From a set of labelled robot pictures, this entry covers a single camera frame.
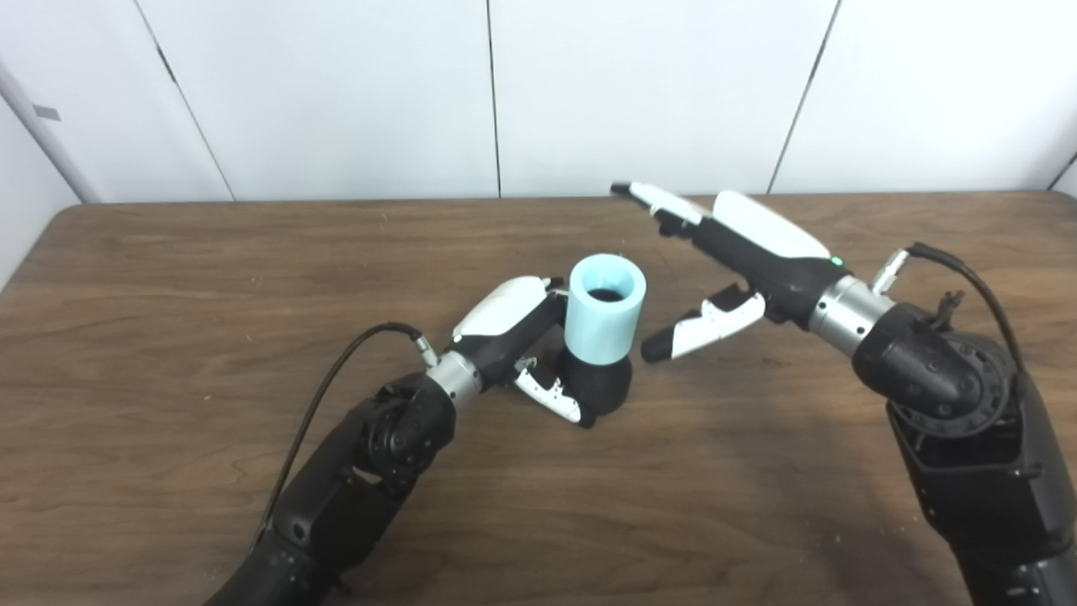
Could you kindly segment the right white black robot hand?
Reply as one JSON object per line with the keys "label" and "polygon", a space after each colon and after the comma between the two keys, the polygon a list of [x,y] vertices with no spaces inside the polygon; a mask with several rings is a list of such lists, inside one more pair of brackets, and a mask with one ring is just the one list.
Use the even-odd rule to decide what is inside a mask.
{"label": "right white black robot hand", "polygon": [[807,327],[825,290],[849,274],[819,238],[750,196],[723,191],[705,210],[647,183],[613,183],[609,192],[649,211],[662,237],[685,239],[747,284],[722,288],[651,334],[641,344],[651,364],[726,340],[763,318]]}

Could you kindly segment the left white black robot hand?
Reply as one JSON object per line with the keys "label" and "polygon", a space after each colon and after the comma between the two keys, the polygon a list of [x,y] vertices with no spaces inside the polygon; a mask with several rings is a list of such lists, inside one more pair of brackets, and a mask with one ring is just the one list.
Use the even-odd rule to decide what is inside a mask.
{"label": "left white black robot hand", "polygon": [[551,327],[563,325],[567,311],[568,290],[561,277],[509,279],[454,326],[447,352],[465,360],[481,394],[515,385],[569,423],[592,428],[596,415],[570,395],[565,380],[546,361],[528,356]]}

